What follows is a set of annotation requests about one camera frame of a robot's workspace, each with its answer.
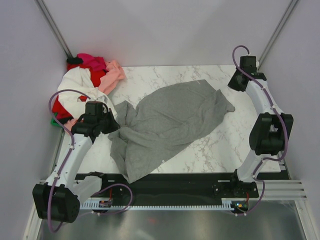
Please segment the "grey t shirt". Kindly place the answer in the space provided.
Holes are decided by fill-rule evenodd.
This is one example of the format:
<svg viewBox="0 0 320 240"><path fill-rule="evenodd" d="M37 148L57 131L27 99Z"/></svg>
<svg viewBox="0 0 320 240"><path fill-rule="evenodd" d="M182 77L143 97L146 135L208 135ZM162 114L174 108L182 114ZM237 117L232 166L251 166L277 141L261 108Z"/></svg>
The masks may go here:
<svg viewBox="0 0 320 240"><path fill-rule="evenodd" d="M136 107L115 106L120 128L108 135L110 156L133 183L209 135L235 107L205 79L162 87Z"/></svg>

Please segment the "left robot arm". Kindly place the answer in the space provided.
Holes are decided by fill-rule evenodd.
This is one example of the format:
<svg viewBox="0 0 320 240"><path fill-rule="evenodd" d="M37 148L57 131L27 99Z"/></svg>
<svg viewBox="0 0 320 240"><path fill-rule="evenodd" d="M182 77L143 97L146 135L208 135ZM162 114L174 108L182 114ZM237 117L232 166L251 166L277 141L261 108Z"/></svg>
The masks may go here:
<svg viewBox="0 0 320 240"><path fill-rule="evenodd" d="M81 204L88 198L94 194L104 197L109 193L110 185L102 180L100 173L91 172L80 183L76 183L76 176L96 138L119 128L112 110L105 103L89 101L85 104L84 114L71 128L71 140L63 160L44 183L37 183L32 190L39 218L49 223L73 223Z"/></svg>

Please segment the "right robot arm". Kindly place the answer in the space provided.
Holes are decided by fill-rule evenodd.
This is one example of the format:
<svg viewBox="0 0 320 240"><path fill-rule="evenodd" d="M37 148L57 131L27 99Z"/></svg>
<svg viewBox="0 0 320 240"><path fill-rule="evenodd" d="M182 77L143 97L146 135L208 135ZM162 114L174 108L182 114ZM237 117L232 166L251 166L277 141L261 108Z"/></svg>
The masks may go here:
<svg viewBox="0 0 320 240"><path fill-rule="evenodd" d="M237 178L229 184L229 191L235 197L247 191L246 183L253 182L266 161L281 161L287 153L293 126L293 116L284 113L272 97L267 79L257 71L256 57L240 57L239 65L228 87L245 92L251 99L257 119L249 134L250 151L236 170Z"/></svg>

